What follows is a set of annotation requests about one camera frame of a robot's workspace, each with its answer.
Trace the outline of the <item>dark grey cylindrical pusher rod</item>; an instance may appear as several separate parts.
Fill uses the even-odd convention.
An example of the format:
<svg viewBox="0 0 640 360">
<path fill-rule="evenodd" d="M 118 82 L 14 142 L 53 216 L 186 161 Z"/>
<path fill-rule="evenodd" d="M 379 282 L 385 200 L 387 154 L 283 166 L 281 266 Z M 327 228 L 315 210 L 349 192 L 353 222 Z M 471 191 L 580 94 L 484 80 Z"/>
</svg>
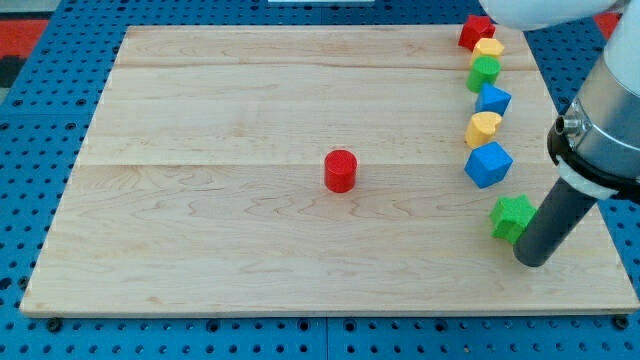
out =
<svg viewBox="0 0 640 360">
<path fill-rule="evenodd" d="M 596 201 L 558 178 L 513 246 L 516 259 L 528 267 L 544 265 Z"/>
</svg>

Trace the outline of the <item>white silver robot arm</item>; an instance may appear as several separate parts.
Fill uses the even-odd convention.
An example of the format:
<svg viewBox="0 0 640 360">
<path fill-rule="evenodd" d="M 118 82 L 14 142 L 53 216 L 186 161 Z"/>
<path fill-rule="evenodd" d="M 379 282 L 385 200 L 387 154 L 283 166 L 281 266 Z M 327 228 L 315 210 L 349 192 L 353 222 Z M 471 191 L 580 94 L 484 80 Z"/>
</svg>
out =
<svg viewBox="0 0 640 360">
<path fill-rule="evenodd" d="M 559 178 L 513 247 L 546 263 L 599 200 L 639 200 L 639 0 L 480 0 L 498 24 L 540 30 L 604 12 L 622 17 L 547 135 Z"/>
</svg>

